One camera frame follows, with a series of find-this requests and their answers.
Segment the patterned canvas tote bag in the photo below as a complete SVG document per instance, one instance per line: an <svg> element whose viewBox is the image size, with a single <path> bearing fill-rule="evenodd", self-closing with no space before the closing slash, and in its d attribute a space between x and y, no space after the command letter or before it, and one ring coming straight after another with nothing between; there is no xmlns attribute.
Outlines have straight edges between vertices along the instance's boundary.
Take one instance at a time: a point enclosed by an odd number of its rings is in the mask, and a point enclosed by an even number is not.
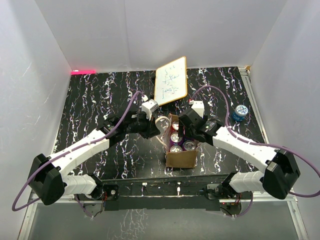
<svg viewBox="0 0 320 240"><path fill-rule="evenodd" d="M185 151L173 153L170 152L170 136L172 133L177 132L173 131L171 128L173 121L178 121L178 117L176 115L170 114L167 116L160 116L155 120L155 124L157 127L160 127L160 122L165 122L166 126L163 127L163 135L158 137L158 141L162 144L165 149L165 166L168 168L182 168L182 169L193 169L196 166L197 161L197 147L198 142L194 140L193 142L196 144L196 149L192 151Z"/></svg>

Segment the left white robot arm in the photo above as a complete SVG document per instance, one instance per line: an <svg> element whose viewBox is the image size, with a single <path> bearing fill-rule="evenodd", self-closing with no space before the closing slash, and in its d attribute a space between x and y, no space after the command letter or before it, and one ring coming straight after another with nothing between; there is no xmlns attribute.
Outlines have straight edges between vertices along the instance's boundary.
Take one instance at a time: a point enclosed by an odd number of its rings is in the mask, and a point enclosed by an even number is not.
<svg viewBox="0 0 320 240"><path fill-rule="evenodd" d="M86 137L50 156L39 154L32 162L28 184L46 206L64 195L86 195L97 200L103 195L103 183L94 174L70 175L70 172L94 155L121 142L128 134L150 139L160 134L156 119L145 112L129 111L123 119L108 117Z"/></svg>

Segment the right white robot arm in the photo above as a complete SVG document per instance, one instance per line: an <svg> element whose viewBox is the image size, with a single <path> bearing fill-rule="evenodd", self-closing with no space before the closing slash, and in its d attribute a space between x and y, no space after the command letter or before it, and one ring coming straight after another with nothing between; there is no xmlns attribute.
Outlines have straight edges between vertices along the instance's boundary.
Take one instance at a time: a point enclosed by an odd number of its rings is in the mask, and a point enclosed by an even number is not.
<svg viewBox="0 0 320 240"><path fill-rule="evenodd" d="M220 194L233 199L243 192L267 192L283 200L301 173L295 157L287 150L240 141L218 119L201 117L189 108L178 116L185 135L201 143L226 150L256 167L253 172L232 172L219 186Z"/></svg>

